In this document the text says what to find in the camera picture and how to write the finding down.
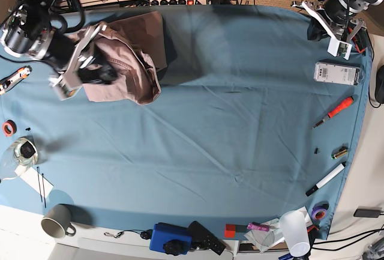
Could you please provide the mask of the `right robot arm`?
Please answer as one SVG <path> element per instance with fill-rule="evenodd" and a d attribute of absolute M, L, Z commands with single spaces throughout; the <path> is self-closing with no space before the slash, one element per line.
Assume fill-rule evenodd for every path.
<path fill-rule="evenodd" d="M 56 0 L 17 0 L 1 24 L 1 44 L 15 58 L 28 57 L 51 66 L 52 87 L 72 91 L 84 83 L 110 85 L 118 74 L 94 43 L 106 25 L 84 28 L 85 11 L 79 0 L 73 3 L 80 21 L 69 27 L 53 9 Z"/>

